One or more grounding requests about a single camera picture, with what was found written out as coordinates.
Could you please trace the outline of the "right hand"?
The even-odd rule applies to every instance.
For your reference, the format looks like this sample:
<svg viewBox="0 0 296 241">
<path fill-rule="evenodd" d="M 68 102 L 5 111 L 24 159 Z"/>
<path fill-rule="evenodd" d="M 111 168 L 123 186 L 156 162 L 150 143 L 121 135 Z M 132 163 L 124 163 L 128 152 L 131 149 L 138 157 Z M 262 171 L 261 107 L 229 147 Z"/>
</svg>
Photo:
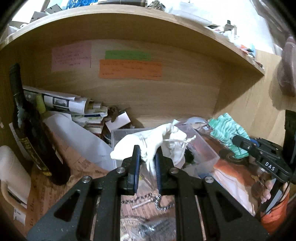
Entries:
<svg viewBox="0 0 296 241">
<path fill-rule="evenodd" d="M 268 201 L 271 198 L 270 191 L 272 190 L 273 186 L 274 186 L 274 184 L 273 184 L 272 180 L 268 180 L 268 181 L 265 182 L 262 194 L 260 196 L 261 203 L 264 203 L 264 202 Z M 282 197 L 280 199 L 280 202 L 284 201 L 286 196 L 289 194 L 290 185 L 288 183 L 285 183 L 282 186 L 282 191 L 283 191 L 283 194 L 282 194 Z"/>
</svg>

